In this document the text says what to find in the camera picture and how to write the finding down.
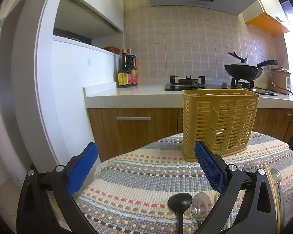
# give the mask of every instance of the cabinet handle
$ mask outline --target cabinet handle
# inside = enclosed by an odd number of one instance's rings
[[[276,16],[276,19],[277,19],[280,23],[283,23],[283,21],[282,21],[280,18],[278,18],[277,16]]]
[[[151,120],[151,117],[116,117],[117,120]]]

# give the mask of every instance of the wooden cabinet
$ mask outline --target wooden cabinet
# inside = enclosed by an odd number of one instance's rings
[[[291,125],[285,132],[291,121],[293,110],[292,109],[257,109],[253,131],[263,133],[284,142],[288,142],[289,138],[293,136],[293,119]]]
[[[289,32],[290,25],[279,0],[258,0],[243,11],[247,24],[273,36]]]
[[[182,108],[92,108],[88,113],[102,162],[182,133]],[[292,113],[292,109],[259,108],[253,131],[283,140]],[[292,135],[293,119],[284,141]]]
[[[92,108],[88,113],[102,162],[177,133],[178,108]]]

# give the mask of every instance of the rice cooker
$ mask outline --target rice cooker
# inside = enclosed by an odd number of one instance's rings
[[[272,73],[272,84],[283,89],[291,90],[291,73],[284,67],[273,68]],[[290,93],[286,90],[274,87],[273,90],[278,93],[289,95]]]

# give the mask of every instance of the floor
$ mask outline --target floor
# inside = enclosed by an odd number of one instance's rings
[[[0,215],[16,233],[16,212],[21,188],[12,179],[0,187]]]
[[[0,187],[0,215],[6,224],[16,233],[16,213],[21,188],[12,179]],[[57,205],[53,193],[48,193],[51,205],[61,227],[70,230]]]

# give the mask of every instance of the black wok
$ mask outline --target black wok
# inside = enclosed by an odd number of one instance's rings
[[[228,53],[232,55],[233,57],[241,60],[241,64],[229,64],[225,65],[225,70],[228,72],[230,76],[232,76],[236,80],[247,80],[247,81],[253,81],[262,74],[263,69],[261,67],[267,66],[267,65],[278,65],[277,60],[267,60],[263,61],[257,66],[251,66],[247,65],[247,59],[240,57],[235,52]]]

